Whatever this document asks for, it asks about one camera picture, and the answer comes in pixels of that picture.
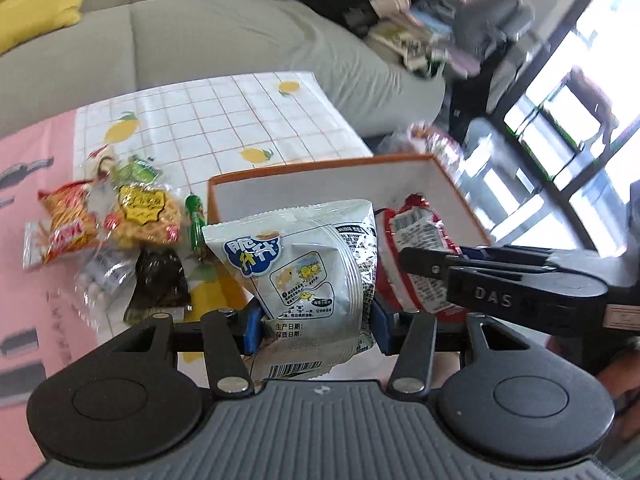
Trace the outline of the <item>red white snack bag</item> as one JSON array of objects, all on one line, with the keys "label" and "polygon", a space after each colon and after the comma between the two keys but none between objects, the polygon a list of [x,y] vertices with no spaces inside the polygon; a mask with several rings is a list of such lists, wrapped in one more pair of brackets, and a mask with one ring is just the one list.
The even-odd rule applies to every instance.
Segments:
[{"label": "red white snack bag", "polygon": [[397,210],[375,214],[378,233],[376,291],[402,313],[427,312],[437,321],[461,323],[462,307],[447,299],[445,261],[460,256],[460,247],[447,235],[444,222],[420,194],[411,194]]}]

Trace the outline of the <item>white blue snack bag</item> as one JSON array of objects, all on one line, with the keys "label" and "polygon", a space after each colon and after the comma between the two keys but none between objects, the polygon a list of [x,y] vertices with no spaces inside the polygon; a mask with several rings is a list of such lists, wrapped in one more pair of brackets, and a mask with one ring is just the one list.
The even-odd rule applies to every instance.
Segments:
[{"label": "white blue snack bag", "polygon": [[262,307],[254,382],[318,377],[374,345],[378,266],[373,207],[337,200],[206,226],[208,248]]}]

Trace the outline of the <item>beige sofa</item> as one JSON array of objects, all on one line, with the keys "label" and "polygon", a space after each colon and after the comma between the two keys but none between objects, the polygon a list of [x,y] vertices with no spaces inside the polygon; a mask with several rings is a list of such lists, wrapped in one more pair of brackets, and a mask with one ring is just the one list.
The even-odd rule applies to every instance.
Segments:
[{"label": "beige sofa", "polygon": [[163,84],[311,72],[360,136],[434,120],[442,78],[421,79],[295,0],[84,0],[78,24],[1,58],[1,132]]}]

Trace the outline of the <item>grey office chair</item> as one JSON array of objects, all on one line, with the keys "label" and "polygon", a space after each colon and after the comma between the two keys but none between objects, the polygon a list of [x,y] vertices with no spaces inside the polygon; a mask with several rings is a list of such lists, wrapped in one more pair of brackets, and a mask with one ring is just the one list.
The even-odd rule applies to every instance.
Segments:
[{"label": "grey office chair", "polygon": [[446,81],[492,76],[511,47],[532,27],[530,0],[476,0],[454,14],[449,33]]}]

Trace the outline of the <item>clear white candy packet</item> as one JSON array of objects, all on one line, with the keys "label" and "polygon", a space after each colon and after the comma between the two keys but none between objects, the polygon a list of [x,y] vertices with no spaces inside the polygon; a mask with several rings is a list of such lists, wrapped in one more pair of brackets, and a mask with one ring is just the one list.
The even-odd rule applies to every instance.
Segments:
[{"label": "clear white candy packet", "polygon": [[105,313],[134,277],[137,256],[117,248],[98,250],[76,275],[75,290],[91,313]]}]

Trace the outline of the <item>checkered lemon pink tablecloth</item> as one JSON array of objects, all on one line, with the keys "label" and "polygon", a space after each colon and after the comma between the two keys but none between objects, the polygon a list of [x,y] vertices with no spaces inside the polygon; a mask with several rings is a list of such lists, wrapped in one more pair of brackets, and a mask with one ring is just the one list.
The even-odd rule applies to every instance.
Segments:
[{"label": "checkered lemon pink tablecloth", "polygon": [[41,379],[102,336],[61,297],[76,274],[65,259],[25,269],[24,229],[42,226],[41,190],[80,180],[92,152],[138,156],[176,191],[205,197],[210,178],[290,162],[366,157],[369,149],[310,73],[200,79],[70,110],[1,142],[1,474],[27,477],[42,461],[26,401]]}]

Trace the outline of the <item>orange noodle snack bag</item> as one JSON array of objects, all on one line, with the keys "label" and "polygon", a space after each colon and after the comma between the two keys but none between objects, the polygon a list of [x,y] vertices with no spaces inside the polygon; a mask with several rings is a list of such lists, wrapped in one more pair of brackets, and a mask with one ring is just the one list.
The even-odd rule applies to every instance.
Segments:
[{"label": "orange noodle snack bag", "polygon": [[91,181],[79,180],[53,191],[38,191],[38,203],[48,216],[25,224],[22,258],[25,270],[100,244],[99,217],[89,206],[91,189]]}]

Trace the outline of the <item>orange white storage box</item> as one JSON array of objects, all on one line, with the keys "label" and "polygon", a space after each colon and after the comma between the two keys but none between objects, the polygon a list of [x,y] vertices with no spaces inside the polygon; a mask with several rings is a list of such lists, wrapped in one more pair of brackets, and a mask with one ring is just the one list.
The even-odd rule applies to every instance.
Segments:
[{"label": "orange white storage box", "polygon": [[241,171],[213,178],[209,212],[212,226],[278,209],[367,200],[376,213],[399,209],[420,194],[460,247],[485,246],[480,222],[440,163],[426,155],[390,155],[306,162]]}]

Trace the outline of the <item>dark seaweed snack packet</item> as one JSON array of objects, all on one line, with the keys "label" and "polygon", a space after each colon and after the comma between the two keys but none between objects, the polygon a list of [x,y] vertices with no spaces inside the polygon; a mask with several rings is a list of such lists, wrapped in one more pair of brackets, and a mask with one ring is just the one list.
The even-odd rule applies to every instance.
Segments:
[{"label": "dark seaweed snack packet", "polygon": [[192,301],[186,274],[172,248],[141,249],[134,269],[134,293],[124,313],[124,322],[138,324],[157,313],[182,322]]}]

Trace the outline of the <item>green sausage stick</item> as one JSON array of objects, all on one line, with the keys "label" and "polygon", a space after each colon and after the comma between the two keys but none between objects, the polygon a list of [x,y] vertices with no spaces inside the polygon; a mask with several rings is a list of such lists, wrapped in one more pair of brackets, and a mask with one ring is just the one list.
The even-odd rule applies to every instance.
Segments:
[{"label": "green sausage stick", "polygon": [[203,203],[201,199],[190,194],[184,201],[186,216],[189,220],[189,240],[192,256],[198,261],[203,261],[207,256],[207,247],[204,240],[203,228],[206,226]]}]

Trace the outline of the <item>yellow waffle snack bag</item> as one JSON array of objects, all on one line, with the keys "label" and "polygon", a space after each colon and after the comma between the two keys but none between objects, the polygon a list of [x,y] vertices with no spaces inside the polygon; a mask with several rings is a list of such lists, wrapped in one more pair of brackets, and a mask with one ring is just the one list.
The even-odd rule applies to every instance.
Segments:
[{"label": "yellow waffle snack bag", "polygon": [[163,186],[142,183],[121,185],[103,220],[105,231],[122,247],[175,245],[181,226],[182,209],[174,194]]}]

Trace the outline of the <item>green small snack packet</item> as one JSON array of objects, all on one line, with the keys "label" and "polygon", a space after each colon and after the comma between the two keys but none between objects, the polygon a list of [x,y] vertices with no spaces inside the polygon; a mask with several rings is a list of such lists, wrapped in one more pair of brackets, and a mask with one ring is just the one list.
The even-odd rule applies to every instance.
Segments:
[{"label": "green small snack packet", "polygon": [[118,164],[112,171],[112,180],[116,185],[152,184],[160,180],[162,172],[148,160],[131,155],[126,162]]}]

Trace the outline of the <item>pile of books and bags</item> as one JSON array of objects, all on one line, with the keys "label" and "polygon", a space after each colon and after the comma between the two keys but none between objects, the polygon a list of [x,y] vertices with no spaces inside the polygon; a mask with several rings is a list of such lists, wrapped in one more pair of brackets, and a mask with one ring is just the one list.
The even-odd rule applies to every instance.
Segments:
[{"label": "pile of books and bags", "polygon": [[369,30],[366,43],[386,61],[397,63],[423,79],[441,75],[450,61],[442,35],[416,24],[405,15],[394,15],[378,22]]}]

